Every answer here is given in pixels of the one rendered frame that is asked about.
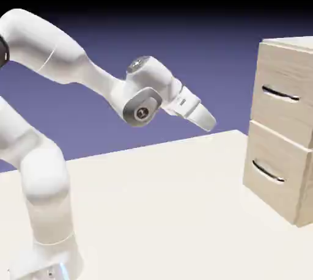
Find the light wood cabinet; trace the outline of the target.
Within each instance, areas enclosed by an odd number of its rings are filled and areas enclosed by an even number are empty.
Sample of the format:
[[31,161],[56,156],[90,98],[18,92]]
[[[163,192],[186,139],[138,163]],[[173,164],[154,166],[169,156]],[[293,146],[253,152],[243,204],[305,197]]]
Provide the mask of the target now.
[[290,224],[313,224],[313,36],[259,44],[243,184]]

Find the light wood drawer front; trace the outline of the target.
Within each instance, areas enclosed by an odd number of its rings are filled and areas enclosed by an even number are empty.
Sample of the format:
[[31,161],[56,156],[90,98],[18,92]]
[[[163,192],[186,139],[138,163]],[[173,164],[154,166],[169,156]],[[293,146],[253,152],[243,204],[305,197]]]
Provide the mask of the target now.
[[252,120],[243,184],[289,223],[313,224],[313,149]]
[[[265,94],[262,86],[300,97],[285,101]],[[313,50],[263,40],[257,55],[251,119],[313,149]]]

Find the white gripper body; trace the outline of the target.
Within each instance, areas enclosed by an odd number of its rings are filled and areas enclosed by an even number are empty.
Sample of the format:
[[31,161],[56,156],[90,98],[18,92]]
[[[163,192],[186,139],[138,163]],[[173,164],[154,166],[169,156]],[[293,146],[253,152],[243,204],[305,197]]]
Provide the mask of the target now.
[[204,131],[212,131],[216,126],[216,119],[202,103],[195,107],[188,120]]

